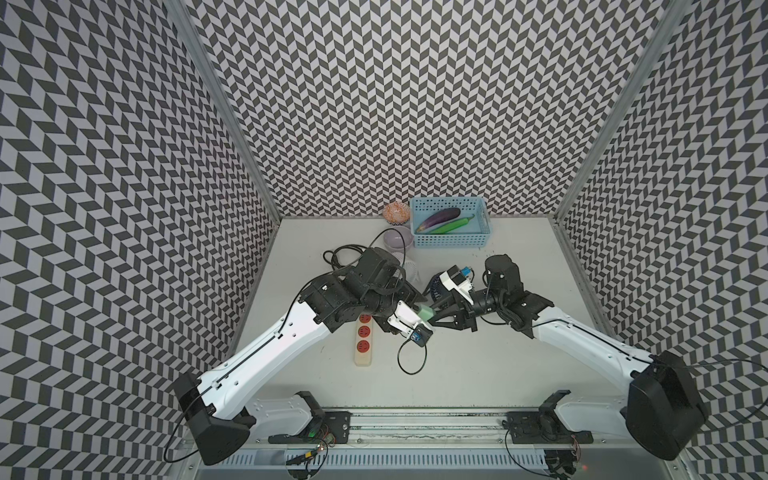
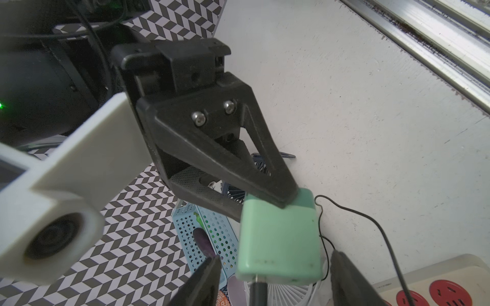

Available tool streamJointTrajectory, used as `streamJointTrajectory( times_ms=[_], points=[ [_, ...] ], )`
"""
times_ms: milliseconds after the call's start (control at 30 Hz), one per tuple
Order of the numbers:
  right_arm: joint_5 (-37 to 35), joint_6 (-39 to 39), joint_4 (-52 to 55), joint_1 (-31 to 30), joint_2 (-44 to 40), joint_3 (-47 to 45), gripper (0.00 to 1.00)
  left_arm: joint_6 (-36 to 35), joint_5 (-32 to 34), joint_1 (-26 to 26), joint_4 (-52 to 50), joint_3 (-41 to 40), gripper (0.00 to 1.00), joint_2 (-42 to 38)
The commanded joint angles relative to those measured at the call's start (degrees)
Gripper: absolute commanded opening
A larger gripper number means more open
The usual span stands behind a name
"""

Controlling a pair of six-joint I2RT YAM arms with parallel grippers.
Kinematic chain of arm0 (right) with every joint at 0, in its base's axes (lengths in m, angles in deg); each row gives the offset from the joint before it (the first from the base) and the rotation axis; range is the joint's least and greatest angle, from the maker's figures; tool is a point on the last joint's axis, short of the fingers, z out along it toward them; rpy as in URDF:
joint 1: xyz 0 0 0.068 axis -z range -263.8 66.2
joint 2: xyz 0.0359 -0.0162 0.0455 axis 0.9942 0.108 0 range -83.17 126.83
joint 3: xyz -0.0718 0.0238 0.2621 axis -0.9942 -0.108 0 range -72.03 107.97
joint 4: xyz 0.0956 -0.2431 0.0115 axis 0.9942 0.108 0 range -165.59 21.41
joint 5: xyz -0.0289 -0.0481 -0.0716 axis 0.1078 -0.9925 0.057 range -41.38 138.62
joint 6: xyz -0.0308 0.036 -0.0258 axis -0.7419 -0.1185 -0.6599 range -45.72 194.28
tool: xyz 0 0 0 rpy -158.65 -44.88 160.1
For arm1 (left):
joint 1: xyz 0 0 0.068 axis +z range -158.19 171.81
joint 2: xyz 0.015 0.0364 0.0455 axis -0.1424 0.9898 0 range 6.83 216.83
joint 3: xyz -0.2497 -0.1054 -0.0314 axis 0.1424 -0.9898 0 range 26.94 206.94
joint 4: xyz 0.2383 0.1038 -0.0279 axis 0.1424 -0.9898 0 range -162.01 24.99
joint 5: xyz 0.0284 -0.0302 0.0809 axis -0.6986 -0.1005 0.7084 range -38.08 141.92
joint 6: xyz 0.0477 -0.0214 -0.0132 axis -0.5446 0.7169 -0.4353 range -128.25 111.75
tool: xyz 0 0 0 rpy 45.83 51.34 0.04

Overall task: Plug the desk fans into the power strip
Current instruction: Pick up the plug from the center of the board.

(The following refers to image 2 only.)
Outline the beige red power strip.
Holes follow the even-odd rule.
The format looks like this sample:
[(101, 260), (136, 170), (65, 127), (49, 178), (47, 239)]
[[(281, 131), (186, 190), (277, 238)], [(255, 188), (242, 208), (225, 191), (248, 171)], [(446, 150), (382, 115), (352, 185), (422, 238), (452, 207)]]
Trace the beige red power strip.
[(415, 305), (489, 305), (489, 267), (464, 254), (404, 275)]

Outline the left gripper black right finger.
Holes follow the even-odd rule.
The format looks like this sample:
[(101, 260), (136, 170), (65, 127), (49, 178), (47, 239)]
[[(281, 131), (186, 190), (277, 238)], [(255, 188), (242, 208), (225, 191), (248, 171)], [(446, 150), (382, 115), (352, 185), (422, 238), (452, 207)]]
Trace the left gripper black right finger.
[(333, 252), (330, 271), (335, 306), (386, 305), (344, 252)]

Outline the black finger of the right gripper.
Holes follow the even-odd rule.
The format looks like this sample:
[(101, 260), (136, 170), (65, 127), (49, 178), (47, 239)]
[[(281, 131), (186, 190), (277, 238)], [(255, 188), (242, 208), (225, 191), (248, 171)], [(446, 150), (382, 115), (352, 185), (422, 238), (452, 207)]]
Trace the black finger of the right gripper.
[(242, 204), (204, 184), (215, 180), (198, 168), (187, 167), (169, 178), (168, 186), (179, 199), (240, 222)]

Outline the green adapter of navy fan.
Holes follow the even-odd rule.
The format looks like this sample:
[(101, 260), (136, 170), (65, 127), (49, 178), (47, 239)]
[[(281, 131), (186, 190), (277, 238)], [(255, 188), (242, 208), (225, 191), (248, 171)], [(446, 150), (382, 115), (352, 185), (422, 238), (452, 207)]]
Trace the green adapter of navy fan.
[(304, 286), (322, 278), (313, 193), (301, 188), (281, 209), (253, 195), (242, 208), (236, 277), (244, 282)]

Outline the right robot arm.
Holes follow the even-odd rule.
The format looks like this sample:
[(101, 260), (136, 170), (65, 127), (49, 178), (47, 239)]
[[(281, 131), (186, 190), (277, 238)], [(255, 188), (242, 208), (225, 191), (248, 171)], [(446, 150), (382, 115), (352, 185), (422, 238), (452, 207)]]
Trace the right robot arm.
[(223, 181), (279, 208), (299, 188), (250, 86), (215, 38), (149, 41), (125, 22), (148, 1), (2, 1), (1, 141), (70, 135), (125, 92), (164, 184), (233, 219)]

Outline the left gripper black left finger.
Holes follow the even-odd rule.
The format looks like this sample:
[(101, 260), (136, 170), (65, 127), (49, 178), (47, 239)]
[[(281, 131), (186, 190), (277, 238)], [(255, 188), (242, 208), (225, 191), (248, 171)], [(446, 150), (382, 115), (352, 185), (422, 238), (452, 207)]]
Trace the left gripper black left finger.
[(172, 297), (168, 305), (216, 305), (221, 269), (219, 257), (207, 258)]

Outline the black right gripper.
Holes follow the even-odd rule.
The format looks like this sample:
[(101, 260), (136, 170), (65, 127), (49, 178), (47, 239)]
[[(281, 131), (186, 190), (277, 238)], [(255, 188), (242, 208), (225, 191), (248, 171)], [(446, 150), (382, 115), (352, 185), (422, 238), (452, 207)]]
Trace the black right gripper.
[(230, 53), (211, 38), (120, 44), (111, 58), (150, 157), (177, 197), (236, 209), (209, 187), (223, 181), (284, 208), (298, 185), (252, 88), (224, 71)]

